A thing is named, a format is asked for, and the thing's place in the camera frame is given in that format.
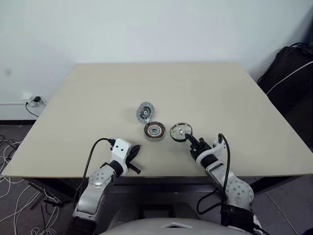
gray floor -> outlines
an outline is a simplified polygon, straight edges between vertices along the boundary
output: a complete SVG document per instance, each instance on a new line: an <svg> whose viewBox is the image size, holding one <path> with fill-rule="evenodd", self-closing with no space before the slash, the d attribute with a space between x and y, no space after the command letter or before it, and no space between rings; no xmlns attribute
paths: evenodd
<svg viewBox="0 0 313 235"><path fill-rule="evenodd" d="M5 135L8 139L21 141L29 131L31 126L10 126L0 125L0 135ZM0 155L2 155L4 145L0 146ZM245 178L249 183L254 181L254 178ZM27 182L23 181L17 185L11 185L10 193L0 199L0 220L15 211L16 200L19 194L27 187ZM0 184L0 196L7 192L8 183ZM20 199L19 205L24 205L26 201L35 193L35 189L28 189ZM280 206L287 218L293 224L299 234L303 234L307 229L313 227L313 176L302 176L283 186L272 189L268 192L271 197ZM116 210L122 206L133 204L135 202L147 204L171 204L175 202L188 203L192 208L195 208L197 200L202 196L201 193L155 193L155 194L108 194L106 197L105 213L102 215L101 225L98 231L105 229ZM212 197L203 203L203 208L206 208L218 201L217 197ZM262 227L271 235L292 235L291 230L279 210L268 199L265 194L255 196L252 206L254 213L258 216ZM61 214L53 228L59 234L65 234L70 216L72 213L72 204L61 209ZM219 223L220 209L215 208L206 215L200 216L201 219ZM34 209L26 208L20 215L17 232L19 235L29 234L34 227L42 227L43 219L41 216L40 204ZM13 232L13 217L0 223L0 234L11 235Z"/></svg>

black bag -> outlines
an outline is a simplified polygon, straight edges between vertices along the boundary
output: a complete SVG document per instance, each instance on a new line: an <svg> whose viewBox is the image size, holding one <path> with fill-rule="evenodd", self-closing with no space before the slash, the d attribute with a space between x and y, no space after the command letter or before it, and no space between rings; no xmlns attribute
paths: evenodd
<svg viewBox="0 0 313 235"><path fill-rule="evenodd" d="M258 85L306 145L313 149L313 63L310 62L313 62L312 47L284 47Z"/></svg>

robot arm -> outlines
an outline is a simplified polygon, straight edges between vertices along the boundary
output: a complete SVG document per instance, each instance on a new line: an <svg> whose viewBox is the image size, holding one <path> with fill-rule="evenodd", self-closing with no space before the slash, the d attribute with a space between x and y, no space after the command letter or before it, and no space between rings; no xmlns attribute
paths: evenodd
<svg viewBox="0 0 313 235"><path fill-rule="evenodd" d="M82 193L72 214L67 235L90 235L99 221L101 204L105 192L115 179L127 173L128 168L140 173L130 161L137 155L140 145L131 146L122 139L117 139L113 146L110 163L104 163L99 170L89 177L87 188Z"/></svg>
<svg viewBox="0 0 313 235"><path fill-rule="evenodd" d="M213 143L211 148L203 138L199 141L192 134L185 134L190 144L190 154L196 163L203 166L205 173L213 180L215 186L224 193L226 199L222 205L222 225L237 230L254 233L255 227L259 226L257 219L251 211L250 204L253 200L253 190L249 184L239 179L233 171L229 170L226 189L223 185L226 178L226 164L219 160L222 150L226 148L225 141L221 136Z"/></svg>

metal disc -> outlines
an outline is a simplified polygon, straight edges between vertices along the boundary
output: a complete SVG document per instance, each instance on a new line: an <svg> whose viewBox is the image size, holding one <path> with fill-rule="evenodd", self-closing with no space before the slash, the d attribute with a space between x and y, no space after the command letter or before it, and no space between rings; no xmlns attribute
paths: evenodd
<svg viewBox="0 0 313 235"><path fill-rule="evenodd" d="M162 123L152 121L143 128L145 137L150 141L160 141L165 136L165 127Z"/></svg>
<svg viewBox="0 0 313 235"><path fill-rule="evenodd" d="M172 126L170 130L170 135L173 140L177 142L185 142L185 134L192 134L192 128L188 123L179 122Z"/></svg>
<svg viewBox="0 0 313 235"><path fill-rule="evenodd" d="M149 123L150 119L155 115L155 108L150 102L143 102L137 109L136 116L138 121Z"/></svg>

beige tabletop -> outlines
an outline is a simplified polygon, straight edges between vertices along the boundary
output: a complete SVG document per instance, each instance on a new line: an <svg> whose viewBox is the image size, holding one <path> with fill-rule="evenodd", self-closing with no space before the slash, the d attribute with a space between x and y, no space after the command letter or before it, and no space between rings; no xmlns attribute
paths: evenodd
<svg viewBox="0 0 313 235"><path fill-rule="evenodd" d="M141 102L155 107L167 130L160 142L143 136L136 118ZM140 176L203 176L186 143L169 129L187 122L196 138L229 142L238 176L313 172L313 155L252 78L233 63L78 64L49 101L3 175L82 177L93 143L102 137L140 144ZM88 175L111 157L96 147ZM129 171L127 176L137 176Z"/></svg>

